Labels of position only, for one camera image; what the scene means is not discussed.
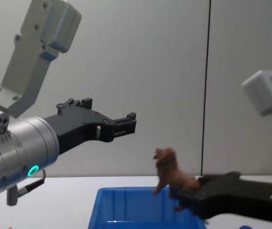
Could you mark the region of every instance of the blue plastic bin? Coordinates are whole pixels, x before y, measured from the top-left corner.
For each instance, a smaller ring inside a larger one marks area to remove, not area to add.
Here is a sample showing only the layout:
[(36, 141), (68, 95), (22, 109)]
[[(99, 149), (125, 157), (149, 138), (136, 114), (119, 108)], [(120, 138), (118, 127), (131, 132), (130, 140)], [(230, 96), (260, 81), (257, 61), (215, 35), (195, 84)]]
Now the blue plastic bin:
[(165, 188), (154, 196), (153, 187), (102, 188), (98, 191), (89, 229), (206, 229), (189, 210), (175, 212), (177, 201)]

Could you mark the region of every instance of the black cable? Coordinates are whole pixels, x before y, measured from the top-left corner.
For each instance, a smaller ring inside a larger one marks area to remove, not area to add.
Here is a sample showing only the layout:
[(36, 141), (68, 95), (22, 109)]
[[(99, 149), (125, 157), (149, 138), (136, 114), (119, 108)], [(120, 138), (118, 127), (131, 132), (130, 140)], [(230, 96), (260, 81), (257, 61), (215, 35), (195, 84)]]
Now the black cable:
[(38, 188), (39, 186), (43, 185), (45, 183), (45, 180), (44, 179), (40, 179), (38, 181), (35, 181), (29, 185), (26, 185), (25, 188), (27, 190), (27, 192), (31, 192), (33, 191), (34, 189)]
[(209, 3), (206, 72), (205, 72), (205, 79), (204, 79), (204, 96), (203, 96), (202, 142), (201, 142), (201, 176), (203, 175), (203, 145), (204, 145), (204, 127), (205, 127), (205, 120), (206, 120), (206, 96), (207, 96), (208, 57), (209, 57), (209, 43), (210, 43), (211, 2), (212, 2), (212, 0), (210, 0), (210, 3)]
[(45, 169), (42, 170), (42, 179), (43, 180), (46, 179), (46, 170)]

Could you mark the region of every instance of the white panel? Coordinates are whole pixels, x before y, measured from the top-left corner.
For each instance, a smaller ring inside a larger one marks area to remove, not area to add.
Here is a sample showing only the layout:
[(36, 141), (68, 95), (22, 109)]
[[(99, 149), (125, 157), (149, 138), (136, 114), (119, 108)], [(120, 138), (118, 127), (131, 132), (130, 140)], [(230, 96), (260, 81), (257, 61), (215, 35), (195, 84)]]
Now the white panel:
[(272, 174), (272, 118), (241, 87), (260, 69), (272, 69), (272, 0), (212, 0), (205, 173)]
[[(56, 113), (68, 98), (93, 98), (110, 118), (136, 112), (136, 134), (87, 142), (60, 156), (51, 176), (152, 175), (156, 147), (172, 146), (199, 174), (208, 0), (71, 0), (82, 21), (71, 50), (51, 63), (23, 117)], [(0, 0), (0, 80), (29, 0)]]

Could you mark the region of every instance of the robotic arm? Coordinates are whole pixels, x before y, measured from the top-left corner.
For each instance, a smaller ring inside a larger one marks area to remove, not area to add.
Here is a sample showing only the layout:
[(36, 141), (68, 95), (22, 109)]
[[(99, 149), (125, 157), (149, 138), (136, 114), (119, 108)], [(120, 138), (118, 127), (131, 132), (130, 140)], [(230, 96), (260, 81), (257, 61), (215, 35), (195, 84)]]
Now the robotic arm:
[[(272, 115), (272, 70), (258, 71), (242, 87), (262, 116)], [(240, 175), (205, 175), (199, 178), (198, 192), (171, 188), (171, 195), (202, 219), (231, 213), (272, 222), (272, 184), (243, 180)]]
[(16, 184), (44, 172), (59, 155), (85, 141), (111, 142), (135, 132), (135, 113), (112, 120), (91, 110), (90, 98), (57, 104), (57, 114), (45, 119), (16, 119), (35, 103), (51, 61), (69, 50), (80, 21), (80, 13), (65, 0), (32, 0), (14, 38), (0, 85), (0, 192), (8, 191), (10, 206), (44, 178), (20, 189)]

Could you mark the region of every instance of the white table surface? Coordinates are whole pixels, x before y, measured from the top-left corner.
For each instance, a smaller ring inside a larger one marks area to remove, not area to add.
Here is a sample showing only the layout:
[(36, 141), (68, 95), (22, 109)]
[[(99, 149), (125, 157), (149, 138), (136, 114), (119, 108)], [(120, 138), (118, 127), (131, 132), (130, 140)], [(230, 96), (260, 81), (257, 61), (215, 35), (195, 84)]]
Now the white table surface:
[[(243, 177), (272, 182), (272, 176)], [(25, 185), (36, 179), (29, 178)], [(157, 177), (76, 177), (47, 178), (43, 186), (19, 199), (17, 206), (6, 205), (6, 193), (0, 194), (0, 229), (85, 229), (98, 189), (102, 187), (155, 186)], [(220, 215), (209, 220), (208, 229), (272, 229), (272, 223)]]

